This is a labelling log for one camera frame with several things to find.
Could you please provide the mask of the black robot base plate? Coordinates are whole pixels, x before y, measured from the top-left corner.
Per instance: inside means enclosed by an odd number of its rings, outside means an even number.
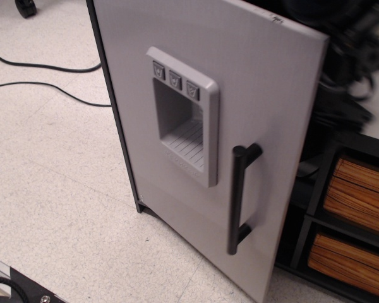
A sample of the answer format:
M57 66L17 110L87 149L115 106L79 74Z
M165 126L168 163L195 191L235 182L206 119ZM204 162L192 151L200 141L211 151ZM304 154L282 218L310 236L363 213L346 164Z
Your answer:
M21 287L27 295L29 302L65 303L65 300L58 295L31 280L16 269L10 268L9 272L11 280Z

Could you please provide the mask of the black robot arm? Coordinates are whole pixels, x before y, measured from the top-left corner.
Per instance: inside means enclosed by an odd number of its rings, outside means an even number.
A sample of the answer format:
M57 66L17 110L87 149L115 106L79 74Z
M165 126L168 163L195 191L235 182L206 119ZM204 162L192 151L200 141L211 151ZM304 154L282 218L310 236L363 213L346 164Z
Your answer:
M359 105L375 92L379 1L253 1L330 37L311 120L360 132L372 119Z

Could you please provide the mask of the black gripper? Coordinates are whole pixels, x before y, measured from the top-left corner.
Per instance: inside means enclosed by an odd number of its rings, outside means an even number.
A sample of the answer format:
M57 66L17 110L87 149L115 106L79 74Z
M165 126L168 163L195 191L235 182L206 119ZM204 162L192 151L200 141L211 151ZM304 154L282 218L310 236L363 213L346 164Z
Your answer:
M373 114L347 92L318 87L312 111L313 122L339 131L361 131L372 120Z

